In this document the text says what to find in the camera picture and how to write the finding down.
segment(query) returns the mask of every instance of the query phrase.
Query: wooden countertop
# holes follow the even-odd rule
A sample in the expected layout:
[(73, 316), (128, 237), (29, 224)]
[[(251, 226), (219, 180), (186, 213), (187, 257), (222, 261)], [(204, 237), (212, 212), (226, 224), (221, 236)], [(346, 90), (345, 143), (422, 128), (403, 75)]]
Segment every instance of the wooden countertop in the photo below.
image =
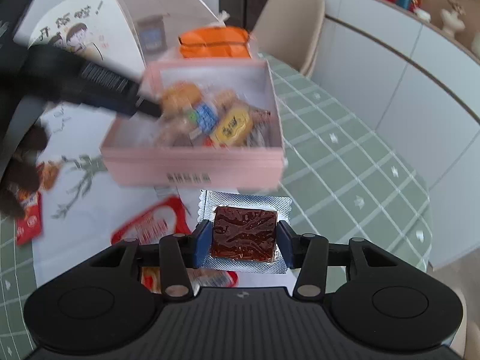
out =
[(438, 33), (439, 35), (441, 35), (442, 37), (444, 37), (445, 39), (447, 39), (449, 42), (453, 43), (459, 50), (463, 51), (465, 54), (467, 54), (471, 59), (473, 59), (477, 64), (480, 65), (480, 58), (478, 58), (475, 54), (473, 54), (471, 52), (471, 50), (467, 49), (467, 47), (465, 47), (464, 45), (462, 45), (460, 42), (458, 42), (457, 40), (455, 39), (452, 39), (448, 36), (446, 36), (442, 30), (440, 30), (440, 28), (434, 26), (433, 24), (431, 23), (427, 23), (426, 21), (423, 21), (421, 19), (418, 18), (417, 15), (411, 13), (410, 11), (408, 10), (405, 10), (401, 7), (399, 7), (398, 5), (394, 4), (394, 3), (391, 3), (387, 0), (375, 0), (375, 1), (378, 1), (379, 3), (381, 4), (385, 4), (385, 5), (388, 5), (389, 7), (393, 8), (393, 9), (396, 9), (397, 11), (400, 11), (402, 12), (404, 15), (407, 15), (409, 17), (411, 17), (412, 19), (420, 22), (421, 24), (423, 24), (424, 26), (430, 28), (431, 30), (435, 31), (436, 33)]

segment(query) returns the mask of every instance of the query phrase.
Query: dining table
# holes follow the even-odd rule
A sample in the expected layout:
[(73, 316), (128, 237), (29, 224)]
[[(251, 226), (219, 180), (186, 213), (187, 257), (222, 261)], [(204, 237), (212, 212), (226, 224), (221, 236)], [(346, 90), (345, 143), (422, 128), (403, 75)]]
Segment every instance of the dining table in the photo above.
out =
[[(428, 189), (395, 148), (319, 85), (270, 55), (283, 129), (285, 167), (275, 190), (230, 193), (291, 199), (289, 222), (298, 234), (331, 243), (361, 237), (422, 271), (432, 239)], [(111, 245), (111, 234), (138, 213), (178, 195), (194, 230), (200, 188), (121, 187), (100, 154), (115, 114), (60, 103), (40, 121), (50, 138), (39, 162), (61, 161), (52, 190), (42, 192), (43, 233), (17, 245), (15, 221), (0, 216), (0, 358), (24, 359), (35, 349), (23, 309), (40, 285)], [(239, 287), (285, 286), (298, 272), (238, 272)], [(346, 282), (345, 267), (328, 267), (327, 292)]]

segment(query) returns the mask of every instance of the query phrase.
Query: chair backrest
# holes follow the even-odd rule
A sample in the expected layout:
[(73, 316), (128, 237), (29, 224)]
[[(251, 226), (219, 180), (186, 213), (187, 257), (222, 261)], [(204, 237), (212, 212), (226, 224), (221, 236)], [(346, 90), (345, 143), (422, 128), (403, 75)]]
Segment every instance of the chair backrest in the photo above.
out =
[(253, 29), (260, 51), (311, 74), (325, 0), (268, 0)]

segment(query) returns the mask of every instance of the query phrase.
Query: silver foil packet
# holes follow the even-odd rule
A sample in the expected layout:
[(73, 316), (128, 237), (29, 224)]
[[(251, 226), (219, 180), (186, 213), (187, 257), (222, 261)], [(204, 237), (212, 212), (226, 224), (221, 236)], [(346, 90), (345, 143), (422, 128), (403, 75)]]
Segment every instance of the silver foil packet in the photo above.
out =
[[(203, 190), (200, 195), (200, 203), (198, 204), (198, 223), (204, 219), (213, 222), (215, 220), (215, 208), (217, 206), (277, 211), (278, 221), (287, 221), (290, 223), (291, 204), (292, 199), (281, 196), (239, 195), (235, 193)], [(287, 272), (287, 266), (285, 265), (278, 245), (275, 245), (273, 262), (212, 257), (210, 253), (208, 253), (203, 267), (257, 274), (284, 274)]]

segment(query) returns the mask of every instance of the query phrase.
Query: yellow label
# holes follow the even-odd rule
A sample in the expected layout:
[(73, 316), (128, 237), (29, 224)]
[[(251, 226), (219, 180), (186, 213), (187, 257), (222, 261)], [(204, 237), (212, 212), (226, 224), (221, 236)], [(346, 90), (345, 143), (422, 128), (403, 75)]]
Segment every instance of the yellow label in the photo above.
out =
[(253, 126), (248, 110), (234, 107), (221, 120), (210, 138), (215, 146), (239, 146), (250, 134)]

